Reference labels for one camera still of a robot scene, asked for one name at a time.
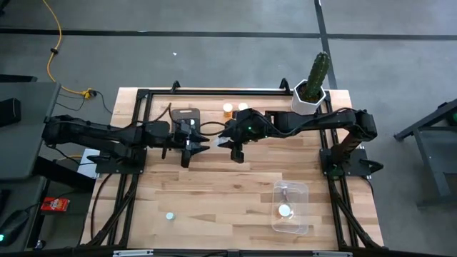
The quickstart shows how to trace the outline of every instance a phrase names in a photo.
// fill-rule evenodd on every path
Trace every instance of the gray floor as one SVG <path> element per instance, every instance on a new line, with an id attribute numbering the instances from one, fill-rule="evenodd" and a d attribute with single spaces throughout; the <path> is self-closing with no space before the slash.
<path id="1" fill-rule="evenodd" d="M 312 0 L 49 3 L 67 29 L 319 32 Z M 453 0 L 321 0 L 321 4 L 327 32 L 332 34 L 457 34 Z M 5 11 L 0 26 L 55 28 L 40 1 L 12 1 Z M 45 65 L 56 40 L 56 36 L 0 34 L 0 74 L 28 74 L 48 81 Z M 350 90 L 355 108 L 375 116 L 379 136 L 366 148 L 372 159 L 385 165 L 373 176 L 373 185 L 386 246 L 455 256 L 456 208 L 416 208 L 417 201 L 433 197 L 436 190 L 414 139 L 397 143 L 392 135 L 457 96 L 456 42 L 330 40 L 329 45 L 338 88 Z M 120 86 L 170 86 L 179 80 L 189 87 L 276 88 L 283 77 L 295 84 L 307 77 L 320 50 L 319 39 L 65 36 L 52 70 L 69 88 L 101 91 L 112 108 Z M 60 97 L 59 102 L 79 105 L 78 99 Z M 100 99 L 88 101 L 79 112 L 57 106 L 55 114 L 100 123 L 110 117 Z M 81 150 L 61 149 L 67 154 Z M 59 157 L 49 151 L 42 154 Z M 56 222 L 64 226 L 69 221 Z M 76 244 L 79 234 L 50 238 L 58 237 L 65 239 L 54 241 L 53 247 Z"/>

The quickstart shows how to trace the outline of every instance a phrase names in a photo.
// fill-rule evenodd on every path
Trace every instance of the wooden tabletop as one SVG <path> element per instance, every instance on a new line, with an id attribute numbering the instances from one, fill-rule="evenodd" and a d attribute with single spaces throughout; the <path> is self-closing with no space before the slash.
<path id="1" fill-rule="evenodd" d="M 111 125 L 126 126 L 131 122 L 136 91 L 137 88 L 119 89 Z M 332 90 L 330 95 L 333 109 L 351 107 L 348 91 Z M 244 102 L 260 112 L 290 111 L 291 97 L 154 96 L 150 120 L 170 102 L 172 109 L 200 109 L 203 123 L 225 122 L 224 103 L 238 106 Z M 170 122 L 168 116 L 163 120 Z M 221 129 L 218 125 L 202 127 L 205 132 Z M 340 141 L 346 134 L 343 129 L 338 130 Z M 210 142 L 204 144 L 211 148 L 193 156 L 189 168 L 180 166 L 178 152 L 169 151 L 162 160 L 161 149 L 148 150 L 145 172 L 140 175 L 136 193 L 129 248 L 337 249 L 328 184 L 321 175 L 318 161 L 321 142 L 317 131 L 250 143 L 244 146 L 242 164 L 230 160 L 229 149 L 215 145 L 215 136 L 209 138 Z M 102 178 L 96 182 L 91 206 Z M 298 181 L 308 186 L 309 230 L 306 235 L 279 233 L 271 227 L 273 185 L 280 180 Z M 372 239 L 383 245 L 370 187 L 361 178 L 348 177 L 347 180 L 355 217 Z M 95 212 L 96 232 L 113 212 L 118 183 L 119 176 L 113 175 L 102 189 Z M 168 212 L 175 213 L 176 219 L 167 221 Z M 82 243 L 90 239 L 90 213 L 87 217 Z M 349 243 L 345 218 L 342 223 Z M 122 226 L 118 228 L 116 240 L 120 238 Z"/>

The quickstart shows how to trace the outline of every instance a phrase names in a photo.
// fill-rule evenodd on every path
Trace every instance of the clear plastic container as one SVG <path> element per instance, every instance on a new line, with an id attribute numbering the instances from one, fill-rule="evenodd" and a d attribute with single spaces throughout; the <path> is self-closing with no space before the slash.
<path id="1" fill-rule="evenodd" d="M 308 186 L 293 181 L 277 181 L 273 188 L 271 227 L 278 232 L 308 233 Z"/>

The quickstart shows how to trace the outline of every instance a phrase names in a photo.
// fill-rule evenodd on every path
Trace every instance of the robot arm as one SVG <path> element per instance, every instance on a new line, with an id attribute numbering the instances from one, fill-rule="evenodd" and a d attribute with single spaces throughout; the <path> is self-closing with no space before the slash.
<path id="1" fill-rule="evenodd" d="M 220 147 L 231 149 L 231 159 L 244 162 L 243 144 L 263 138 L 286 138 L 302 131 L 319 129 L 346 129 L 349 135 L 331 148 L 333 163 L 341 163 L 363 141 L 377 136 L 373 116 L 366 111 L 339 109 L 330 114 L 298 115 L 290 111 L 266 111 L 246 109 L 236 114 L 236 119 L 226 122 L 227 129 L 219 136 L 229 138 Z"/>
<path id="2" fill-rule="evenodd" d="M 151 121 L 140 126 L 118 128 L 65 115 L 49 118 L 42 138 L 45 144 L 51 147 L 62 143 L 76 143 L 100 150 L 104 156 L 91 156 L 90 159 L 101 164 L 111 163 L 106 167 L 106 173 L 123 173 L 122 171 L 136 166 L 141 170 L 147 146 L 162 148 L 162 158 L 165 158 L 167 149 L 181 150 L 183 167 L 189 166 L 190 158 L 194 154 L 208 149 L 208 146 L 195 144 L 208 139 L 197 134 L 194 128 L 185 122 L 178 123 L 174 133 L 169 131 L 170 124 L 166 121 Z"/>

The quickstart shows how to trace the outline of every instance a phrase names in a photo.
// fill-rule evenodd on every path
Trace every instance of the red box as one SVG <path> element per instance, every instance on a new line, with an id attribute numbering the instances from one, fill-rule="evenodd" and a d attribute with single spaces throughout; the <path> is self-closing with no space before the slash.
<path id="1" fill-rule="evenodd" d="M 66 198 L 46 197 L 41 205 L 42 211 L 60 211 L 64 212 L 69 207 L 70 200 Z"/>

